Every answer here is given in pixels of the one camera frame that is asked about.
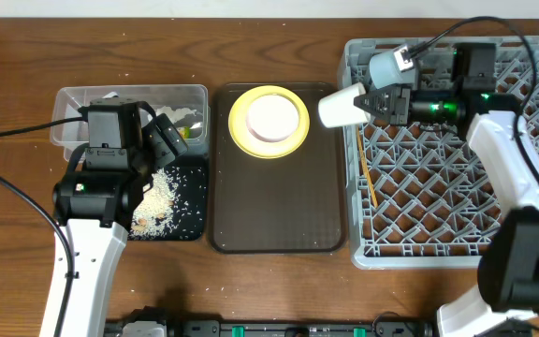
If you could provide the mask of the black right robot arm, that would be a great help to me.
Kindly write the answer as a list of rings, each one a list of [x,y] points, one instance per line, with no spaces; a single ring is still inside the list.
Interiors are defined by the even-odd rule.
[[[539,154],[519,100],[496,93],[496,46],[458,43],[450,90],[415,90],[405,79],[419,47],[406,44],[369,61],[371,88],[354,104],[391,125],[454,125],[478,156],[503,224],[478,265],[476,285],[437,312],[441,336],[480,336],[539,315]]]

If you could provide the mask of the clear plastic bin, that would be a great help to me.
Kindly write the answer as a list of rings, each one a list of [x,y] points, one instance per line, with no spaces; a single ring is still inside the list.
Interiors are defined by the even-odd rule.
[[[80,114],[78,108],[87,106],[91,101],[107,97],[131,98],[145,101],[157,110],[164,106],[173,109],[189,108],[196,111],[195,116],[186,118],[175,127],[191,128],[191,138],[186,139],[188,157],[206,157],[209,153],[210,107],[208,90],[202,84],[151,84],[151,85],[104,85],[76,86],[60,89],[55,97],[52,113],[53,121],[75,118]]]

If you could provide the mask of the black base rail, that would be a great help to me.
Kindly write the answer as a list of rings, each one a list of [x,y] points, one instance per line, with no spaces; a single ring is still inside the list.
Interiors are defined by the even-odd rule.
[[[173,317],[163,308],[145,306],[119,320],[109,320],[103,334],[110,337],[436,337],[433,324],[381,314],[370,321],[230,321],[217,316]]]

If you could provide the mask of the pink bowl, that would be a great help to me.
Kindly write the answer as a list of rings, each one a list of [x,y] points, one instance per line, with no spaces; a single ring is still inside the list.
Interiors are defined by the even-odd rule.
[[[256,139],[278,142],[287,139],[297,130],[299,112],[286,97],[263,95],[250,104],[245,123]]]

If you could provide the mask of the white paper cup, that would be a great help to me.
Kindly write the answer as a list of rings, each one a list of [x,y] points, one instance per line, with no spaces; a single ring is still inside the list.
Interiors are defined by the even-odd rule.
[[[365,87],[358,82],[322,98],[318,113],[323,126],[335,128],[367,123],[371,119],[369,113],[354,104],[356,97],[365,94]]]

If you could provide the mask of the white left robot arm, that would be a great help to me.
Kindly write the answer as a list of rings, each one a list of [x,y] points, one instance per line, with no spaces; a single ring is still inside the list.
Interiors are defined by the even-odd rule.
[[[153,174],[187,145],[145,101],[98,98],[79,112],[88,140],[53,188],[55,262],[42,336],[100,336],[133,214]]]

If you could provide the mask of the light blue bowl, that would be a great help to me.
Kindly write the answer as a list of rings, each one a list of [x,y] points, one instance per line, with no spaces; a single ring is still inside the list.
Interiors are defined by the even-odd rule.
[[[415,83],[415,67],[406,72],[400,72],[395,63],[393,50],[374,55],[369,63],[369,74],[373,86],[382,89],[392,84]]]

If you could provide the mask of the brown serving tray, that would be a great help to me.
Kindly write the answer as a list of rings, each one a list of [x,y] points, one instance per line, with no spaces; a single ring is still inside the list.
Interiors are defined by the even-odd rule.
[[[322,126],[324,82],[288,82],[308,108],[306,140],[277,159],[253,157],[230,137],[228,114],[248,83],[230,83],[214,96],[210,163],[209,241],[223,254],[330,253],[347,234],[345,165],[340,129]]]

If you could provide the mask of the wooden chopstick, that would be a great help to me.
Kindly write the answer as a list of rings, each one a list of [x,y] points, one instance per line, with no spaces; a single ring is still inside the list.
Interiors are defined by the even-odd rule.
[[[367,163],[367,157],[366,157],[366,153],[365,153],[365,149],[364,149],[363,139],[362,139],[362,137],[360,135],[359,128],[356,127],[355,130],[356,130],[356,139],[357,139],[357,149],[358,149],[358,153],[359,153],[359,160],[360,160],[360,165],[361,165],[361,168],[362,168],[362,173],[363,173],[363,176],[365,177],[365,179],[367,181],[367,184],[368,184],[368,187],[369,187],[369,190],[370,190],[371,204],[372,204],[373,208],[377,209],[378,202],[377,202],[377,198],[376,198],[376,195],[375,195],[374,185],[373,185],[373,182],[372,182],[372,179],[371,179],[371,174],[370,174],[370,170],[369,170],[368,163]]]

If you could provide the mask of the yellow plate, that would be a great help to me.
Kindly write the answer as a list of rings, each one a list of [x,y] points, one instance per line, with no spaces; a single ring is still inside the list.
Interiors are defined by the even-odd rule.
[[[265,142],[256,139],[247,129],[245,117],[250,104],[263,95],[281,95],[291,100],[299,112],[299,126],[287,139]],[[277,85],[261,85],[246,90],[233,103],[228,114],[231,138],[245,153],[262,159],[274,159],[293,153],[306,139],[311,125],[310,114],[302,99],[293,91]]]

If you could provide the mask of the white tissue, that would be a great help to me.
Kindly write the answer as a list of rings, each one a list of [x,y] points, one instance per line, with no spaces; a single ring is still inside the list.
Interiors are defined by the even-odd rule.
[[[170,106],[161,107],[157,109],[155,112],[157,116],[166,115],[173,124],[176,124],[186,118],[190,118],[191,116],[196,115],[195,110],[191,110],[189,108],[173,109]]]

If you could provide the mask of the grey dishwasher rack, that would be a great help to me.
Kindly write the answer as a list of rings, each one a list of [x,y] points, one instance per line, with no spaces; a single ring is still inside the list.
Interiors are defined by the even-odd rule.
[[[497,89],[528,98],[525,116],[539,153],[539,36],[494,37]],[[378,202],[371,204],[356,130]],[[350,256],[362,270],[475,268],[500,225],[486,173],[452,134],[380,122],[343,130]]]

